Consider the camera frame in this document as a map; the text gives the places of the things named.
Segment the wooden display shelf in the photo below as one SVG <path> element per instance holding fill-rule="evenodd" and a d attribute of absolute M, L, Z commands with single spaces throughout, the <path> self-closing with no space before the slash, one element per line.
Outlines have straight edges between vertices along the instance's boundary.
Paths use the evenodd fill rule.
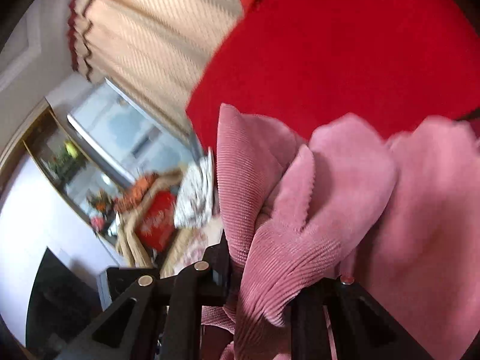
<path fill-rule="evenodd" d="M 57 194 L 101 240 L 117 242 L 114 203 L 123 192 L 87 155 L 47 107 L 22 139 L 24 147 Z"/>

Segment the white crackle pattern pillow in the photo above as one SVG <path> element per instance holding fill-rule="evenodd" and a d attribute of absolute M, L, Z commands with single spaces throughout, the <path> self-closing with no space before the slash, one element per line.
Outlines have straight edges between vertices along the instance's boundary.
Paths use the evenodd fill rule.
<path fill-rule="evenodd" d="M 202 228 L 212 218 L 215 164 L 212 149 L 186 169 L 176 195 L 174 226 Z"/>

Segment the orange black patterned cloth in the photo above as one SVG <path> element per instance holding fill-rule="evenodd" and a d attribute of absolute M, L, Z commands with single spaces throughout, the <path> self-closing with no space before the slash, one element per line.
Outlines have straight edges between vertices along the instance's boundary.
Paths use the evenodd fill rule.
<path fill-rule="evenodd" d="M 115 199 L 115 212 L 121 214 L 136 208 L 158 177 L 158 173 L 148 173 L 139 177 L 121 197 Z"/>

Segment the red gift box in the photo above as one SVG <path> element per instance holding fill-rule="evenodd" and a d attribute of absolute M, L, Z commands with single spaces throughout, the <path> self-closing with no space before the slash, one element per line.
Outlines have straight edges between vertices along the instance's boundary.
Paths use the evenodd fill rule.
<path fill-rule="evenodd" d="M 176 197 L 169 191 L 160 191 L 136 228 L 136 235 L 146 247 L 162 252 L 173 234 Z"/>

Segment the floral plush seat blanket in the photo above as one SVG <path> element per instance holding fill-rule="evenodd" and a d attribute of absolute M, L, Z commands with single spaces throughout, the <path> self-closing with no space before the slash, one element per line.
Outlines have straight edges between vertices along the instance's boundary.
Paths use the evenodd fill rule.
<path fill-rule="evenodd" d="M 217 215 L 202 228 L 180 229 L 160 269 L 160 278 L 177 275 L 183 268 L 202 260 L 205 250 L 221 241 L 223 228 L 222 219 Z"/>

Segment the beige dotted curtain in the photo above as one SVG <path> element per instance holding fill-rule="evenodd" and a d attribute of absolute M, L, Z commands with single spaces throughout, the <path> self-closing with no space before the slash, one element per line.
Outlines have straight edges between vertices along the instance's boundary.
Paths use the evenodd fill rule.
<path fill-rule="evenodd" d="M 72 0 L 72 68 L 110 79 L 186 141 L 191 94 L 242 15 L 240 0 Z"/>

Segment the pink corduroy zip jacket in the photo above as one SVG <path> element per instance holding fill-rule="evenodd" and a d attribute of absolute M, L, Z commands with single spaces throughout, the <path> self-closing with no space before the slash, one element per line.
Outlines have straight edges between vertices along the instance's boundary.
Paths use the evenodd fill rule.
<path fill-rule="evenodd" d="M 383 139 L 349 114 L 304 140 L 224 104 L 216 163 L 233 279 L 202 321 L 233 334 L 223 359 L 288 359 L 288 303 L 334 274 L 353 275 L 433 358 L 466 353 L 479 332 L 479 143 L 468 123 L 430 116 Z"/>

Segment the red sofa throw blanket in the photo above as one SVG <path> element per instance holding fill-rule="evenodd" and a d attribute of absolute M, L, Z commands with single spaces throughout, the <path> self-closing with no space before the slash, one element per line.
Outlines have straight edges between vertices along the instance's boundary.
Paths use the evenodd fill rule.
<path fill-rule="evenodd" d="M 384 137 L 457 119 L 479 107 L 479 33 L 456 0 L 257 0 L 187 106 L 203 146 L 222 104 L 302 137 L 350 112 Z"/>

